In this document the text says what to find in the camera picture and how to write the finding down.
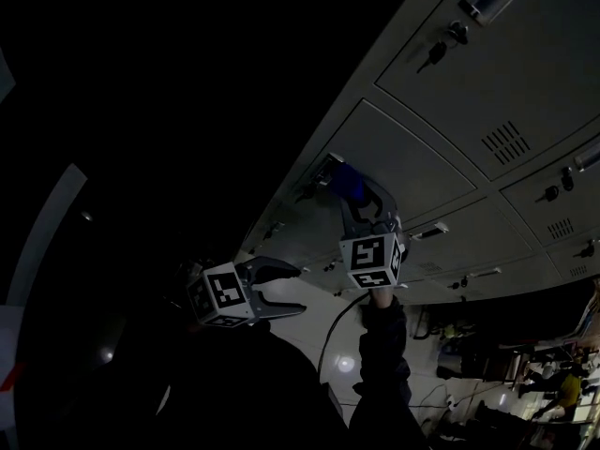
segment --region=yellow shirt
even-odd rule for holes
[[[581,380],[572,373],[569,373],[561,385],[561,400],[559,405],[563,408],[572,407],[578,402],[579,391],[581,390]]]

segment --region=wire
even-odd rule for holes
[[[499,386],[502,386],[502,385],[504,385],[504,382],[502,382],[502,383],[498,383],[497,385],[494,385],[494,386],[490,386],[489,388],[486,388],[485,390],[481,390],[481,391],[479,391],[479,392],[475,392],[474,394],[470,394],[470,395],[468,395],[468,396],[466,396],[466,397],[463,397],[463,398],[461,398],[461,399],[460,399],[460,400],[459,400],[457,403],[455,403],[453,406],[456,408],[456,407],[458,406],[458,404],[459,404],[461,401],[463,401],[463,400],[466,400],[467,398],[473,398],[475,395],[483,394],[483,393],[485,393],[485,392],[488,392],[489,390],[492,390],[493,388],[498,388]]]
[[[420,403],[418,406],[422,406],[422,405],[423,405],[423,402],[425,402],[425,400],[427,400],[429,397],[431,397],[431,396],[433,395],[433,392],[435,392],[435,391],[436,391],[438,388],[441,388],[441,387],[443,387],[443,389],[445,390],[445,392],[446,392],[446,398],[448,398],[448,389],[446,388],[446,384],[445,384],[445,383],[441,383],[441,384],[439,384],[438,386],[434,387],[434,388],[433,388],[433,390],[431,390],[431,391],[430,391],[430,392],[429,392],[429,393],[428,393],[428,394],[425,396],[425,398],[423,398],[423,399],[421,400],[421,403]]]
[[[341,318],[346,315],[346,313],[348,313],[348,310],[350,310],[352,307],[354,307],[358,302],[360,302],[361,300],[365,299],[368,296],[368,292],[359,296],[358,298],[352,300],[352,302],[345,307],[339,315],[337,315],[336,319],[334,320],[334,322],[331,325],[331,328],[329,328],[329,332],[327,332],[327,337],[325,338],[325,343],[322,346],[322,350],[321,350],[321,357],[319,358],[319,366],[317,367],[317,374],[319,375],[319,382],[321,381],[321,369],[323,368],[323,358],[325,357],[325,349],[327,348],[327,343],[329,342],[329,338],[331,337],[331,334],[334,333],[334,329],[336,328],[336,325],[338,325],[338,322],[341,320]]]
[[[438,407],[435,405],[423,405],[425,403],[425,400],[427,400],[429,397],[431,397],[433,395],[433,392],[435,392],[438,388],[442,388],[446,393],[446,400],[448,399],[448,388],[446,387],[445,383],[441,383],[438,386],[433,387],[433,390],[431,390],[422,400],[421,403],[419,403],[418,405],[409,405],[409,408],[413,408],[413,409],[419,409],[419,412],[417,413],[417,417],[420,420],[421,419],[421,409],[432,409],[432,408],[438,408],[438,409],[446,409],[448,408],[447,406],[444,407]]]

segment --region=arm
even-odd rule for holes
[[[352,437],[373,444],[378,434],[397,432],[399,448],[427,449],[408,407],[411,371],[403,356],[406,316],[392,289],[371,291],[365,321],[367,333],[360,338],[363,381],[354,387],[362,398],[350,423]]]

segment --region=ventilation slot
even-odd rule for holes
[[[571,268],[571,277],[581,277],[588,273],[588,267],[585,265],[576,266],[575,268]]]
[[[435,264],[434,262],[419,263],[416,266],[418,266],[421,270],[424,270],[426,274],[441,272],[443,270],[439,265]]]
[[[531,150],[510,121],[486,135],[486,138],[481,139],[481,142],[502,165],[517,160]]]
[[[554,240],[560,240],[564,236],[573,233],[573,225],[571,225],[571,219],[567,218],[548,225],[547,230]]]

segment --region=door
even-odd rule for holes
[[[459,296],[434,280],[418,280],[394,289],[394,295],[404,305],[456,303]]]
[[[338,250],[344,234],[338,197],[327,188],[297,201],[314,170],[329,153],[342,156],[395,199],[402,221],[418,217],[469,192],[473,185],[437,152],[390,116],[362,100],[303,179],[273,215],[278,232],[262,241],[257,255],[289,263],[315,261]]]
[[[517,209],[542,245],[566,240],[600,226],[600,164],[578,172],[581,156],[600,155],[600,136],[561,160],[502,191]],[[563,169],[572,170],[573,188],[564,189]],[[546,188],[560,193],[551,201],[538,200]]]
[[[502,265],[480,267],[466,275],[465,287],[460,285],[464,277],[464,273],[456,273],[436,278],[436,281],[452,290],[456,296],[464,296],[467,301],[535,292],[562,283],[561,276],[546,254]]]
[[[346,273],[346,268],[339,252],[305,265],[300,278],[330,293],[338,293],[355,288],[355,285]]]
[[[436,275],[514,259],[531,251],[525,240],[487,199],[411,229],[411,234],[426,232],[437,222],[441,222],[448,232],[412,240],[404,263],[407,273]]]
[[[486,27],[458,2],[438,6],[378,85],[493,180],[600,113],[600,0],[514,0]],[[417,74],[455,20],[469,43]]]
[[[550,258],[564,280],[581,280],[600,274],[600,229],[578,238],[567,247],[553,250]],[[590,255],[590,243],[593,243],[593,255]]]

